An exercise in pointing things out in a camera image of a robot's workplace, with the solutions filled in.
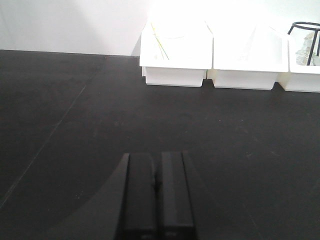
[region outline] black wire stand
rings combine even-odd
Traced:
[[[291,34],[291,32],[294,28],[314,31],[314,37],[313,37],[313,41],[312,41],[312,45],[311,45],[311,49],[310,49],[310,53],[309,53],[309,58],[308,58],[308,62],[306,64],[307,66],[310,66],[312,54],[314,53],[314,49],[315,49],[315,45],[316,45],[318,32],[320,31],[320,23],[307,22],[307,21],[296,21],[296,22],[292,23],[292,26],[288,32],[288,35]],[[318,49],[316,51],[316,55],[318,57],[319,57],[319,53],[320,53],[320,39],[318,40]]]

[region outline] white wall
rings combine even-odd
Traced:
[[[135,46],[151,4],[152,0],[0,0],[0,49],[138,55]]]
[[[137,56],[153,3],[0,0],[0,49]],[[320,22],[320,0],[202,0],[201,4],[209,22],[234,21],[235,28],[241,28],[242,18],[261,19],[283,33],[295,21]]]

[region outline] black tabletop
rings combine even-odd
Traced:
[[[2,50],[0,239],[46,239],[123,153],[188,151],[206,207],[247,239],[318,240],[319,106],[277,83],[147,86],[137,57]]]

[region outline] clear plastic item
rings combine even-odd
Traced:
[[[314,36],[314,32],[310,32],[308,35],[305,36],[302,48],[295,53],[296,64],[304,66],[307,65]],[[310,66],[319,66],[319,61],[319,57],[313,52]]]

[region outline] white plastic bin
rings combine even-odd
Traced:
[[[212,58],[213,36],[205,22],[149,21],[142,31],[140,66],[147,85],[201,87]]]
[[[271,90],[278,74],[289,70],[288,37],[269,26],[213,34],[213,69],[208,78],[216,88]]]
[[[289,37],[289,72],[279,75],[278,82],[286,91],[320,93],[320,66],[298,65],[296,52],[298,39]]]

